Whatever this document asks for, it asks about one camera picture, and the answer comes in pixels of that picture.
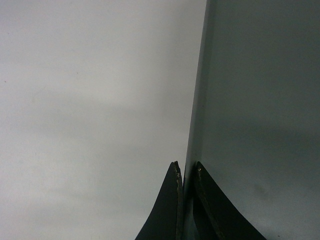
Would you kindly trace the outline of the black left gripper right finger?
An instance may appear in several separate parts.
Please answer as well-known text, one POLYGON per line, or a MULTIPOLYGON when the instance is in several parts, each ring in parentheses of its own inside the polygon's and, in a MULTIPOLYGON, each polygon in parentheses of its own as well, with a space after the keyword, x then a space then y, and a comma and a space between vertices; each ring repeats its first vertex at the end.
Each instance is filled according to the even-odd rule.
POLYGON ((195 165, 193 187, 193 219, 200 240, 265 239, 237 210, 199 161, 195 165))

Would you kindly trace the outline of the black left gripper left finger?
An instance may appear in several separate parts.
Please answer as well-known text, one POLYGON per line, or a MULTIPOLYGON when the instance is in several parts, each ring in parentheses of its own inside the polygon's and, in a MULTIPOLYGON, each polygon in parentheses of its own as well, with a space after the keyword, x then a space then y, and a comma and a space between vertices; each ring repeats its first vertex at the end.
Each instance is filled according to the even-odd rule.
POLYGON ((183 180, 175 161, 170 163, 154 206, 136 239, 181 240, 183 221, 183 180))

